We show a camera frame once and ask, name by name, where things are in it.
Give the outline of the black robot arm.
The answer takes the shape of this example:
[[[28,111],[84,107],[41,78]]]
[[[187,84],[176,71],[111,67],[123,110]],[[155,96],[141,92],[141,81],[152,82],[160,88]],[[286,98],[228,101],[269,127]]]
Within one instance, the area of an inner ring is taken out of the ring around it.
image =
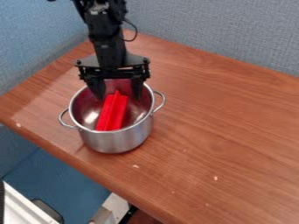
[[[88,39],[95,56],[79,59],[79,78],[87,83],[92,94],[103,99],[107,94],[105,80],[128,79],[136,100],[141,98],[143,85],[151,77],[149,59],[127,50],[123,23],[136,26],[127,19],[127,0],[71,0],[88,27]]]

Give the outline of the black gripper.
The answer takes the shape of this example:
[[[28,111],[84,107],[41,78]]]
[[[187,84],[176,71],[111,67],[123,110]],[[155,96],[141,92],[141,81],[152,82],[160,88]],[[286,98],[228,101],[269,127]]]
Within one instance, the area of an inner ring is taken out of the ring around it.
[[[104,79],[131,79],[132,96],[141,98],[144,81],[151,77],[149,59],[132,54],[125,42],[93,41],[95,54],[76,61],[79,78],[87,82],[95,97],[104,99],[107,85]]]

